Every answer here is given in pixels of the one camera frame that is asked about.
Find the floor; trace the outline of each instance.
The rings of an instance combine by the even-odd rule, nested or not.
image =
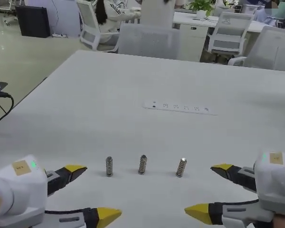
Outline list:
[[[21,101],[78,49],[87,49],[78,39],[21,36],[17,22],[8,27],[0,14],[0,81],[15,102]],[[10,101],[0,99],[5,110]]]

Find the woman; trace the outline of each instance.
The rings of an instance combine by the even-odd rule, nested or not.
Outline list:
[[[95,5],[95,15],[99,24],[100,31],[118,32],[120,22],[139,18],[139,11],[120,9],[113,0],[97,0]],[[100,44],[110,46],[116,45],[119,35],[104,35],[100,38]]]

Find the metal spring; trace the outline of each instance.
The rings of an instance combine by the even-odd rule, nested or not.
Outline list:
[[[142,155],[141,160],[139,162],[138,174],[143,175],[146,172],[146,165],[147,165],[147,156]]]
[[[113,159],[112,159],[112,157],[106,158],[105,166],[106,166],[106,176],[111,177],[113,175]]]
[[[177,171],[176,171],[176,176],[177,177],[182,177],[183,176],[186,164],[187,164],[187,160],[185,158],[182,158],[180,160],[179,166],[178,166]]]

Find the desk drawer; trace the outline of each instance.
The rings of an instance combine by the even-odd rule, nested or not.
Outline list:
[[[190,37],[205,38],[207,36],[208,27],[194,25],[180,25],[180,33]]]

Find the power strip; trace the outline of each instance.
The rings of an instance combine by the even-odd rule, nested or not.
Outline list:
[[[207,107],[193,106],[193,105],[181,105],[178,103],[161,103],[158,101],[145,101],[143,103],[144,108],[149,109],[158,109],[158,110],[167,110],[167,111],[176,111],[183,113],[196,113],[196,114],[207,114],[207,115],[216,115]]]

